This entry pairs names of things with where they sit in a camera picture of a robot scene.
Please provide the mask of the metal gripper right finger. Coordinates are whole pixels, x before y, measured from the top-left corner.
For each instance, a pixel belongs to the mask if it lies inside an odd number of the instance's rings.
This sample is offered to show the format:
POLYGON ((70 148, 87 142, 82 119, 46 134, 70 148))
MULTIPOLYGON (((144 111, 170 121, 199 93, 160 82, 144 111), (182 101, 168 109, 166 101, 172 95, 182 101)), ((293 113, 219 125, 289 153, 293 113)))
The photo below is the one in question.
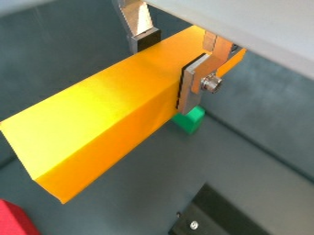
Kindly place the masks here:
POLYGON ((182 69, 178 112, 186 115, 202 101, 202 92, 215 93, 222 85, 218 69, 235 55, 233 43, 210 31, 205 32, 202 48, 205 53, 182 69))

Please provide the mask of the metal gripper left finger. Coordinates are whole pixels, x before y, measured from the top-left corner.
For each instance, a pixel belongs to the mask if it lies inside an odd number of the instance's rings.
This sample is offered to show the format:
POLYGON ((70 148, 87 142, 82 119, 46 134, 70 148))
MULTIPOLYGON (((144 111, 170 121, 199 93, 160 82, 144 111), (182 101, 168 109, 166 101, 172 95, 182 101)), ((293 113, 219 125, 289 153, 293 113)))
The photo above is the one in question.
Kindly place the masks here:
POLYGON ((138 53, 160 42, 160 30, 154 26, 148 5, 143 0, 112 0, 120 17, 127 42, 132 53, 138 53))

